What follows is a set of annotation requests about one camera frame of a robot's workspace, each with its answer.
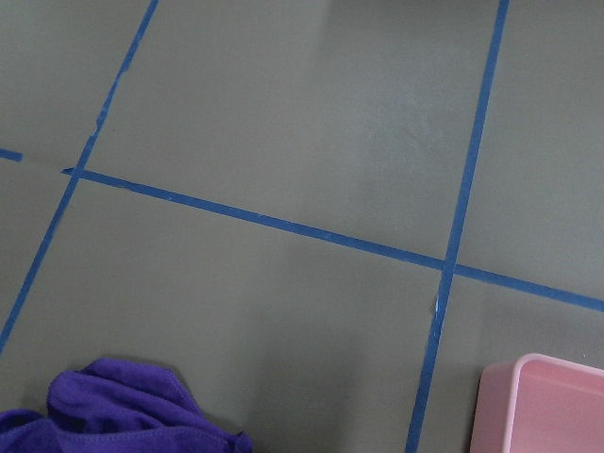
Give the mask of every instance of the pink tray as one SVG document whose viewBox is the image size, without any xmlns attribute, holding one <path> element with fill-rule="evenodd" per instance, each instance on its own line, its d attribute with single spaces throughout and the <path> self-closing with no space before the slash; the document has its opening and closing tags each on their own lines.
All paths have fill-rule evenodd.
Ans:
<svg viewBox="0 0 604 453">
<path fill-rule="evenodd" d="M 487 367 L 470 453 L 604 452 L 604 371 L 541 354 Z"/>
</svg>

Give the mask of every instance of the blue line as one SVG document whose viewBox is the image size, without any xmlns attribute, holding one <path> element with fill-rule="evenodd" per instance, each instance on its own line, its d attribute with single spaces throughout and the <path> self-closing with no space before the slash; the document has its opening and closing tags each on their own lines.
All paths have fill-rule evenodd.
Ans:
<svg viewBox="0 0 604 453">
<path fill-rule="evenodd" d="M 73 169 L 65 169 L 63 173 L 69 175 L 73 172 Z M 295 222 L 289 222 L 287 220 L 278 219 L 269 215 L 260 214 L 251 210 L 241 210 L 228 205 L 222 205 L 213 201 L 203 200 L 201 198 L 195 198 L 194 196 L 185 195 L 182 193 L 165 191 L 156 187 L 147 186 L 144 184 L 138 184 L 136 182 L 126 181 L 113 176 L 101 175 L 96 172 L 85 170 L 80 174 L 82 179 L 89 181 L 98 182 L 111 187 L 117 187 L 122 189 L 128 189 L 134 193 L 140 193 L 143 195 L 149 195 L 154 198 L 161 200 L 171 201 L 178 203 L 179 205 L 190 206 L 192 208 L 198 208 L 200 210 L 207 210 L 209 212 L 215 212 L 228 217 L 234 217 L 236 219 L 245 220 L 254 224 L 264 225 L 283 231 L 289 231 L 302 236 L 308 236 L 310 238 L 326 241 L 328 243 L 336 243 L 345 247 L 355 248 L 363 252 L 373 253 L 375 255 L 381 255 L 383 257 L 392 258 L 395 260 L 411 262 L 413 264 L 419 264 L 420 266 L 429 267 L 431 269 L 442 270 L 443 261 L 426 255 L 420 255 L 418 253 L 409 252 L 407 250 L 401 250 L 399 248 L 390 247 L 388 245 L 382 245 L 380 243 L 371 243 L 362 239 L 352 238 L 343 234 L 334 233 L 325 229 L 316 228 L 314 226 L 306 226 L 297 224 Z"/>
<path fill-rule="evenodd" d="M 495 18 L 489 54 L 487 56 L 482 83 L 480 85 L 480 95 L 478 97 L 478 105 L 474 117 L 474 124 L 472 126 L 472 135 L 470 136 L 470 143 L 468 145 L 468 154 L 463 167 L 463 176 L 461 178 L 457 207 L 455 209 L 455 216 L 449 235 L 449 243 L 446 249 L 445 265 L 441 275 L 441 284 L 438 292 L 437 310 L 434 312 L 434 317 L 430 325 L 428 345 L 426 347 L 426 355 L 424 357 L 417 395 L 415 397 L 415 405 L 411 415 L 405 453 L 415 453 L 419 448 L 422 426 L 424 425 L 426 407 L 428 405 L 430 386 L 434 375 L 436 356 L 438 355 L 438 348 L 443 333 L 443 324 L 445 322 L 446 308 L 451 292 L 455 264 L 460 251 L 461 234 L 463 233 L 465 214 L 467 212 L 470 192 L 472 190 L 472 181 L 478 162 L 478 151 L 480 149 L 482 131 L 486 121 L 487 108 L 489 107 L 489 97 L 491 95 L 491 88 L 493 87 L 495 67 L 497 65 L 497 57 L 501 46 L 509 3 L 509 0 L 499 1 L 499 7 Z"/>
<path fill-rule="evenodd" d="M 14 160 L 15 162 L 20 162 L 23 160 L 23 154 L 16 153 L 14 151 L 8 151 L 7 149 L 0 148 L 0 158 Z"/>
<path fill-rule="evenodd" d="M 23 308 L 25 300 L 27 299 L 27 295 L 29 294 L 31 285 L 33 284 L 34 280 L 36 279 L 36 275 L 38 274 L 38 271 L 40 270 L 40 266 L 42 265 L 46 252 L 48 251 L 48 247 L 50 247 L 50 243 L 52 242 L 53 237 L 55 236 L 55 232 L 57 231 L 57 228 L 59 227 L 60 219 L 63 216 L 63 213 L 65 212 L 65 210 L 67 209 L 67 205 L 69 205 L 69 202 L 72 199 L 74 190 L 76 189 L 76 186 L 77 186 L 77 182 L 81 178 L 81 174 L 84 171 L 86 163 L 88 162 L 88 159 L 91 155 L 92 149 L 94 148 L 94 144 L 96 143 L 98 134 L 103 129 L 103 125 L 105 124 L 105 120 L 107 119 L 107 115 L 109 114 L 109 108 L 111 107 L 111 102 L 113 101 L 113 95 L 115 94 L 115 92 L 117 90 L 117 87 L 120 83 L 120 79 L 122 78 L 122 75 L 124 74 L 124 72 L 127 71 L 128 67 L 130 66 L 130 62 L 134 58 L 137 48 L 139 47 L 139 43 L 140 43 L 141 39 L 143 38 L 144 32 L 146 31 L 147 26 L 149 25 L 149 21 L 151 20 L 151 17 L 153 16 L 153 13 L 155 12 L 156 6 L 158 5 L 158 1 L 159 0 L 151 0 L 151 2 L 149 3 L 149 6 L 147 7 L 147 10 L 143 16 L 141 24 L 139 25 L 136 35 L 134 35 L 134 39 L 132 40 L 132 43 L 130 44 L 130 47 L 128 48 L 126 56 L 124 57 L 122 66 L 120 66 L 120 69 L 119 69 L 115 79 L 113 80 L 113 83 L 111 84 L 111 88 L 109 89 L 107 98 L 105 99 L 105 102 L 103 103 L 103 107 L 101 108 L 101 111 L 99 112 L 99 114 L 96 118 L 96 130 L 88 138 L 88 140 L 86 141 L 86 144 L 84 145 L 84 149 L 82 150 L 79 160 L 77 161 L 77 166 L 74 168 L 74 171 L 71 173 L 71 177 L 69 179 L 69 182 L 67 183 L 65 192 L 63 193 L 63 196 L 61 197 L 61 199 L 59 201 L 57 210 L 55 211 L 55 214 L 53 215 L 53 218 L 50 221 L 48 229 L 46 229 L 46 232 L 44 233 L 44 237 L 42 238 L 42 242 L 40 243 L 40 246 L 38 247 L 36 256 L 34 257 L 34 260 L 31 263 L 29 270 L 27 271 L 27 275 L 25 276 L 25 280 L 23 282 L 23 285 L 21 286 L 21 290 L 17 294 L 17 298 L 12 306 L 12 309 L 10 310 L 8 319 L 5 322 L 4 327 L 2 329 L 2 333 L 0 333 L 0 356 L 2 355 L 2 351 L 4 350 L 4 348 L 7 344 L 10 333 L 14 329 L 14 326 L 17 322 L 17 318 L 19 317 L 19 314 L 21 313 L 21 309 Z"/>
<path fill-rule="evenodd" d="M 550 288 L 549 286 L 540 285 L 538 283 L 533 283 L 520 278 L 502 276 L 500 274 L 484 271 L 475 267 L 464 266 L 462 264 L 457 264 L 455 266 L 455 274 L 458 276 L 511 288 L 523 293 L 530 293 L 539 295 L 541 297 L 547 297 L 549 299 L 559 300 L 561 302 L 586 309 L 604 311 L 604 300 L 589 297 L 587 295 L 571 293 L 569 291 L 557 290 L 556 288 Z"/>
</svg>

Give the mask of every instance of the purple fabric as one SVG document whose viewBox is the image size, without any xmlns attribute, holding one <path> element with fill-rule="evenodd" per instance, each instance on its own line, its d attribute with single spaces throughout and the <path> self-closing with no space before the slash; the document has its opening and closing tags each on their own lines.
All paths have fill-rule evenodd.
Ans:
<svg viewBox="0 0 604 453">
<path fill-rule="evenodd" d="M 0 453 L 250 453 L 244 434 L 206 420 L 174 374 L 153 365 L 101 359 L 61 373 L 48 417 L 0 413 Z"/>
</svg>

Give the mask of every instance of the short blue tape piece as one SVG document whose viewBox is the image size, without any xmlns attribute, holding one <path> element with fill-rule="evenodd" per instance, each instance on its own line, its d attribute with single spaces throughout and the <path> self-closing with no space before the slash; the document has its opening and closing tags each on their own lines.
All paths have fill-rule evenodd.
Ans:
<svg viewBox="0 0 604 453">
<path fill-rule="evenodd" d="M 73 169 L 65 169 L 63 173 L 69 175 L 73 173 Z M 345 247 L 355 248 L 363 252 L 373 253 L 381 255 L 383 257 L 392 258 L 394 260 L 400 260 L 405 262 L 411 262 L 413 264 L 419 264 L 421 266 L 429 267 L 431 269 L 442 270 L 443 261 L 426 255 L 420 255 L 418 253 L 409 252 L 407 250 L 401 250 L 398 248 L 382 245 L 379 243 L 371 243 L 362 239 L 352 238 L 343 234 L 334 233 L 314 226 L 306 226 L 297 224 L 295 222 L 289 222 L 287 220 L 278 219 L 269 215 L 260 214 L 251 210 L 241 210 L 228 205 L 222 205 L 201 198 L 195 198 L 193 196 L 185 195 L 182 193 L 175 193 L 158 189 L 152 186 L 144 184 L 138 184 L 135 182 L 126 181 L 113 176 L 101 175 L 96 172 L 85 170 L 81 172 L 80 177 L 89 181 L 98 182 L 111 187 L 118 187 L 122 189 L 128 189 L 134 193 L 140 193 L 143 195 L 153 196 L 161 200 L 171 201 L 180 205 L 190 206 L 192 208 L 198 208 L 200 210 L 207 210 L 209 212 L 215 212 L 217 214 L 226 215 L 228 217 L 234 217 L 236 219 L 245 220 L 254 224 L 264 225 L 266 227 L 276 228 L 283 231 L 289 231 L 302 236 L 308 236 L 310 238 L 319 239 L 328 243 L 336 243 Z"/>
<path fill-rule="evenodd" d="M 462 277 L 472 278 L 474 280 L 492 283 L 497 286 L 503 286 L 523 293 L 530 293 L 546 297 L 548 299 L 558 300 L 567 304 L 576 305 L 586 309 L 604 311 L 604 300 L 589 297 L 587 295 L 571 293 L 569 291 L 557 290 L 549 286 L 540 285 L 520 278 L 502 276 L 489 271 L 483 271 L 475 267 L 458 264 L 455 266 L 455 274 Z"/>
<path fill-rule="evenodd" d="M 16 153 L 15 151 L 8 151 L 7 149 L 0 148 L 0 159 L 14 160 L 20 162 L 23 160 L 23 154 Z"/>
<path fill-rule="evenodd" d="M 42 238 L 42 242 L 38 247 L 38 251 L 36 252 L 34 260 L 31 263 L 29 270 L 27 271 L 27 275 L 25 276 L 25 280 L 23 282 L 23 285 L 21 286 L 21 290 L 17 294 L 17 298 L 12 306 L 12 309 L 10 310 L 10 314 L 8 315 L 7 321 L 5 322 L 4 327 L 2 329 L 2 333 L 0 333 L 0 356 L 2 355 L 5 346 L 7 345 L 8 338 L 10 337 L 10 333 L 14 329 L 17 319 L 19 318 L 19 314 L 21 313 L 25 300 L 27 299 L 27 295 L 29 294 L 31 285 L 36 279 L 36 275 L 38 274 L 40 266 L 42 265 L 44 257 L 46 256 L 48 247 L 50 247 L 50 243 L 52 242 L 53 237 L 55 236 L 55 232 L 59 227 L 60 219 L 62 218 L 63 213 L 67 209 L 67 206 L 69 205 L 69 202 L 72 199 L 74 190 L 77 186 L 77 182 L 81 178 L 80 175 L 84 171 L 86 163 L 88 162 L 92 149 L 94 148 L 94 144 L 96 143 L 96 139 L 98 138 L 98 134 L 103 129 L 103 125 L 105 124 L 107 115 L 109 114 L 109 108 L 113 100 L 113 95 L 117 90 L 117 87 L 120 83 L 120 79 L 122 78 L 124 72 L 127 71 L 128 67 L 130 66 L 130 62 L 134 58 L 134 55 L 139 47 L 139 43 L 143 38 L 147 26 L 149 25 L 149 21 L 151 20 L 151 17 L 153 17 L 153 13 L 155 12 L 158 2 L 159 0 L 151 0 L 149 6 L 147 7 L 141 24 L 139 25 L 139 28 L 136 34 L 134 35 L 134 39 L 132 40 L 132 43 L 128 48 L 124 61 L 122 62 L 122 65 L 120 66 L 120 69 L 115 79 L 113 80 L 113 83 L 111 84 L 111 88 L 109 89 L 109 93 L 107 94 L 105 102 L 103 103 L 103 107 L 101 108 L 101 111 L 99 112 L 96 118 L 96 130 L 88 138 L 86 144 L 84 145 L 84 149 L 82 150 L 79 160 L 77 161 L 77 166 L 71 173 L 71 177 L 69 179 L 69 182 L 67 183 L 65 192 L 63 193 L 63 196 L 59 201 L 57 210 L 55 211 L 55 214 L 53 215 L 53 218 L 50 221 L 48 229 L 46 229 L 46 232 L 44 233 L 44 237 Z"/>
<path fill-rule="evenodd" d="M 411 415 L 405 453 L 416 453 L 419 448 L 422 426 L 424 425 L 424 418 L 426 416 L 426 407 L 428 406 L 430 386 L 434 375 L 434 367 L 436 365 L 436 356 L 438 355 L 438 348 L 443 333 L 443 324 L 445 322 L 446 308 L 451 292 L 455 264 L 460 251 L 463 224 L 465 222 L 465 214 L 470 201 L 474 172 L 476 171 L 478 163 L 478 151 L 482 141 L 482 131 L 484 129 L 487 109 L 489 107 L 489 97 L 495 78 L 495 67 L 497 65 L 497 57 L 503 38 L 503 29 L 506 23 L 509 3 L 509 0 L 500 0 L 497 15 L 495 17 L 495 26 L 491 38 L 491 45 L 489 46 L 489 54 L 484 68 L 484 74 L 482 76 L 482 83 L 480 85 L 480 94 L 478 97 L 474 124 L 472 126 L 472 135 L 470 136 L 468 153 L 463 167 L 463 176 L 461 177 L 457 207 L 455 208 L 455 215 L 453 217 L 453 224 L 451 226 L 451 233 L 446 249 L 445 265 L 441 275 L 441 284 L 438 292 L 437 310 L 434 312 L 430 326 L 426 355 L 424 357 L 419 387 L 415 397 L 415 405 Z"/>
</svg>

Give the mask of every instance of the pink plastic box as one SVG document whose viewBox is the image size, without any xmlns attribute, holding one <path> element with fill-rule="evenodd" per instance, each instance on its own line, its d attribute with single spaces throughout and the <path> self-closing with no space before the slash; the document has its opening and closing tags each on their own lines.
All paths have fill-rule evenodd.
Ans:
<svg viewBox="0 0 604 453">
<path fill-rule="evenodd" d="M 604 371 L 541 354 L 487 367 L 470 453 L 604 452 Z"/>
</svg>

